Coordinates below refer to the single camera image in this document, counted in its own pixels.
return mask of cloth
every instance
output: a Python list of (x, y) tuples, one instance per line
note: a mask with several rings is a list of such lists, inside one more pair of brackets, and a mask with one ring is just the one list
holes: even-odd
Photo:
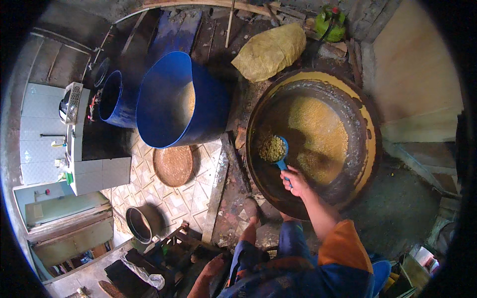
[(282, 226), (277, 258), (262, 263), (262, 254), (251, 243), (240, 241), (232, 261), (232, 268), (240, 263), (236, 283), (219, 297), (372, 295), (373, 268), (351, 220), (341, 221), (327, 235), (317, 264), (312, 263), (298, 222), (285, 222)]

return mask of tiled floor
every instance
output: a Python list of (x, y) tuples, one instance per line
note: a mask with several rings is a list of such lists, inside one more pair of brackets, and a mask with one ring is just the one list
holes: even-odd
[(143, 142), (137, 131), (131, 138), (130, 149), (133, 154), (130, 184), (102, 191), (116, 211), (115, 229), (131, 235), (124, 220), (126, 209), (150, 203), (156, 206), (166, 221), (162, 236), (179, 227), (183, 219), (190, 223), (193, 230), (202, 233), (220, 155), (220, 139), (191, 146), (193, 176), (177, 188), (165, 186), (156, 177), (152, 165), (153, 148)]

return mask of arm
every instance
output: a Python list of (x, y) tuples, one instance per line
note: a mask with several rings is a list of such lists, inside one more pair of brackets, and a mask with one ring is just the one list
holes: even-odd
[(297, 169), (288, 166), (289, 171), (282, 171), (280, 178), (286, 190), (299, 196), (305, 204), (311, 224), (319, 240), (324, 241), (326, 236), (337, 223), (341, 221), (338, 211), (323, 201), (320, 196), (314, 192), (305, 180), (305, 177)]
[(187, 298), (209, 298), (209, 284), (225, 265), (223, 254), (213, 258), (199, 274)]

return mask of plastic bag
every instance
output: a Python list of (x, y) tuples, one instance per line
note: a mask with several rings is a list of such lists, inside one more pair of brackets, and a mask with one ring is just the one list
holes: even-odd
[(250, 38), (232, 64), (247, 80), (264, 81), (292, 65), (305, 45), (305, 32), (299, 24), (284, 25)]
[(143, 281), (145, 281), (146, 283), (155, 287), (158, 290), (161, 290), (164, 287), (164, 285), (166, 284), (166, 281), (164, 280), (164, 277), (161, 274), (148, 274), (148, 272), (144, 268), (138, 267), (135, 264), (126, 260), (126, 254), (127, 252), (124, 253), (119, 258), (124, 263), (124, 265), (126, 265), (126, 267), (129, 268), (129, 270), (136, 273), (136, 275), (139, 276), (140, 279), (142, 279)]

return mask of hand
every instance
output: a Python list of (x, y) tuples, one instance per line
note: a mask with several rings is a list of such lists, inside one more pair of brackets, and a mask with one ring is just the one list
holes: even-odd
[(210, 260), (210, 262), (207, 263), (207, 265), (204, 267), (200, 275), (202, 277), (212, 277), (216, 276), (219, 271), (222, 269), (222, 267), (225, 265), (224, 259), (223, 259), (224, 254), (220, 254)]
[(280, 178), (283, 180), (283, 185), (286, 190), (289, 190), (294, 196), (302, 196), (303, 193), (310, 188), (306, 182), (305, 176), (292, 166), (288, 166), (288, 171), (282, 171)]

